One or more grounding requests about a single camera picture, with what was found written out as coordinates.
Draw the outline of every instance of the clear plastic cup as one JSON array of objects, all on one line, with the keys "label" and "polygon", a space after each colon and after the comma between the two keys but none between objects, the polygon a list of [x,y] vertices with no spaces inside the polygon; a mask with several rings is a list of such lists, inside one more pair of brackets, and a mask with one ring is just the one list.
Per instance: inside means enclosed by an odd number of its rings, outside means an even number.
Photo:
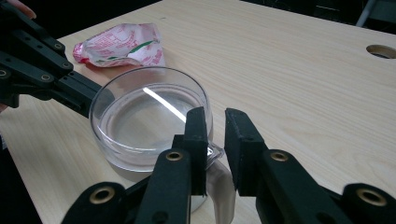
[{"label": "clear plastic cup", "polygon": [[[167,67],[142,67],[108,82],[90,110],[95,140],[117,173],[151,172],[159,154],[183,134],[186,114],[203,106],[209,139],[213,130],[208,97],[189,75]],[[209,143],[208,165],[223,154]]]}]

